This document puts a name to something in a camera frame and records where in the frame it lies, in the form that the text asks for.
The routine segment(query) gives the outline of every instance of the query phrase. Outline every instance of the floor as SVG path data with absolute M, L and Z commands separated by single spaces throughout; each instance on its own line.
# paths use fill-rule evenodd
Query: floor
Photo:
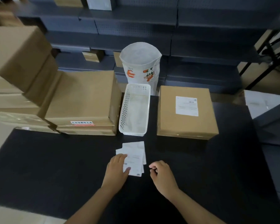
M 265 37 L 269 34 L 267 31 L 259 42 L 255 45 L 256 48 L 262 43 Z M 239 64 L 239 71 L 244 67 L 245 63 Z M 242 76 L 244 88 L 249 85 L 257 76 L 265 69 L 267 64 L 252 64 Z M 125 84 L 120 84 L 122 91 L 125 90 Z M 277 71 L 271 72 L 268 76 L 262 79 L 252 90 L 280 94 L 280 73 Z M 213 101 L 232 102 L 235 96 L 212 94 Z M 0 123 L 0 147 L 9 136 L 12 127 Z M 14 209 L 0 207 L 0 224 L 61 224 L 65 220 L 48 217 L 44 215 L 18 211 Z

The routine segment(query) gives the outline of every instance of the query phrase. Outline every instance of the hand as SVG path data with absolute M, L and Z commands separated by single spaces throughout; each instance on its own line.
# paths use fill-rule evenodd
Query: hand
M 153 180 L 157 190 L 168 200 L 171 200 L 172 197 L 179 191 L 173 173 L 167 163 L 163 160 L 153 162 L 149 165 L 150 168 L 150 177 Z
M 107 165 L 101 188 L 110 190 L 114 195 L 122 188 L 131 169 L 128 167 L 125 172 L 123 172 L 123 163 L 126 157 L 127 155 L 117 154 L 111 158 Z

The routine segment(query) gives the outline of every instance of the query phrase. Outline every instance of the white trash bin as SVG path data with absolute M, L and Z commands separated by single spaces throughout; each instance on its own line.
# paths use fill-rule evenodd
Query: white trash bin
M 151 95 L 155 95 L 162 57 L 160 51 L 146 42 L 136 42 L 125 47 L 119 57 L 128 83 L 149 84 Z

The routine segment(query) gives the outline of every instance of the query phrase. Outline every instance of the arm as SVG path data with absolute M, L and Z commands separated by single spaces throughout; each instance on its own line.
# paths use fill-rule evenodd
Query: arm
M 150 170 L 150 177 L 158 191 L 179 210 L 187 223 L 224 223 L 178 188 L 173 173 L 167 163 L 161 160 L 153 162 L 149 167 L 152 168 Z
M 122 188 L 127 180 L 130 168 L 123 172 L 123 163 L 127 155 L 118 154 L 107 165 L 103 184 L 65 224 L 95 224 L 113 196 Z

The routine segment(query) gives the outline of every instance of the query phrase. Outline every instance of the right hand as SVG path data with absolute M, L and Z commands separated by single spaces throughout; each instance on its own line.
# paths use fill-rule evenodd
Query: right hand
M 153 162 L 149 165 L 150 177 L 153 180 L 157 190 L 168 200 L 179 191 L 174 175 L 167 163 L 163 160 Z

